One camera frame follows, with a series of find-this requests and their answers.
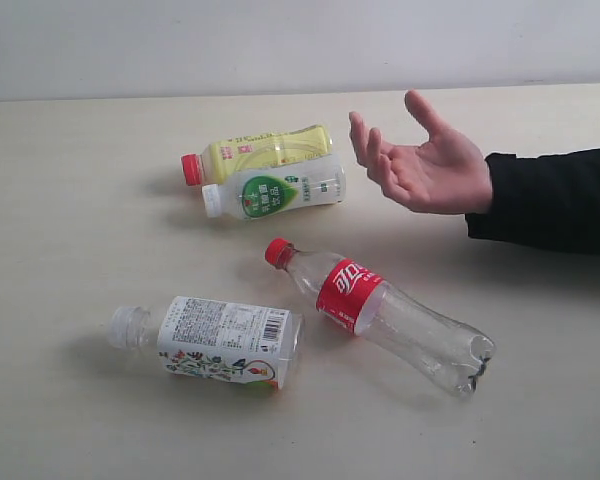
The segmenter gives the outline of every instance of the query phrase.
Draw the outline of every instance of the black jacket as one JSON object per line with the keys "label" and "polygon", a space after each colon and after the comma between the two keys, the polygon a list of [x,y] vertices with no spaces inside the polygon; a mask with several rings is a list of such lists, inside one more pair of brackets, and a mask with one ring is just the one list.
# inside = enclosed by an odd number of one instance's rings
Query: black jacket
{"label": "black jacket", "polygon": [[493,202],[465,216],[469,237],[600,255],[600,149],[486,161]]}

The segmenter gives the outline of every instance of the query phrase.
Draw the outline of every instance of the barcode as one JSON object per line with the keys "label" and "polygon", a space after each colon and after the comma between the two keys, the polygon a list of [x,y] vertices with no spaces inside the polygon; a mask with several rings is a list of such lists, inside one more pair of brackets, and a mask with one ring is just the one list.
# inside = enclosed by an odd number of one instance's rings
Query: barcode
{"label": "barcode", "polygon": [[270,342],[277,342],[280,338],[280,329],[284,323],[286,313],[280,311],[273,311],[269,313],[267,323],[264,326],[264,332],[262,334],[263,340]]}

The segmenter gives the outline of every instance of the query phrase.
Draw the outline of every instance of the plastic bottle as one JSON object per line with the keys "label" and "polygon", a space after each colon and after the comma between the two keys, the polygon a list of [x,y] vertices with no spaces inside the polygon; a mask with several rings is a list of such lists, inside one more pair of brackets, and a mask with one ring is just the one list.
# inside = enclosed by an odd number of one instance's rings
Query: plastic bottle
{"label": "plastic bottle", "polygon": [[265,258],[285,270],[319,311],[351,333],[407,361],[453,396],[475,392],[495,352],[482,332],[430,310],[335,253],[301,252],[279,238]]}
{"label": "plastic bottle", "polygon": [[345,193],[344,169],[333,154],[284,167],[242,170],[224,185],[202,187],[207,216],[229,214],[240,220],[339,203]]}
{"label": "plastic bottle", "polygon": [[176,297],[150,314],[120,307],[107,339],[155,356],[174,374],[283,387],[295,363],[302,316],[288,310]]}
{"label": "plastic bottle", "polygon": [[263,133],[210,144],[200,155],[182,157],[187,185],[223,184],[235,172],[279,167],[331,153],[332,141],[322,125],[288,133]]}

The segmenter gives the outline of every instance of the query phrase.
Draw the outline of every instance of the white wall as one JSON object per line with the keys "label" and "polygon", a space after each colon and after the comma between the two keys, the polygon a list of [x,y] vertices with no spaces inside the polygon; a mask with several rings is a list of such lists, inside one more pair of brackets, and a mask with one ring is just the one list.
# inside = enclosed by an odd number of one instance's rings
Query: white wall
{"label": "white wall", "polygon": [[600,0],[0,0],[0,99],[600,81]]}

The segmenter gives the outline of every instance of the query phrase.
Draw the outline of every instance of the coca-cola bottle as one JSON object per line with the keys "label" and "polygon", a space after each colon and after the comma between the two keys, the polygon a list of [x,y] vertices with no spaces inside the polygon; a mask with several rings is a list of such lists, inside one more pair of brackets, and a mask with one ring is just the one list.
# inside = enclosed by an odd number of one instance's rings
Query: coca-cola bottle
{"label": "coca-cola bottle", "polygon": [[427,308],[341,255],[302,252],[278,238],[265,258],[349,332],[397,355],[451,395],[475,392],[495,352],[482,332]]}

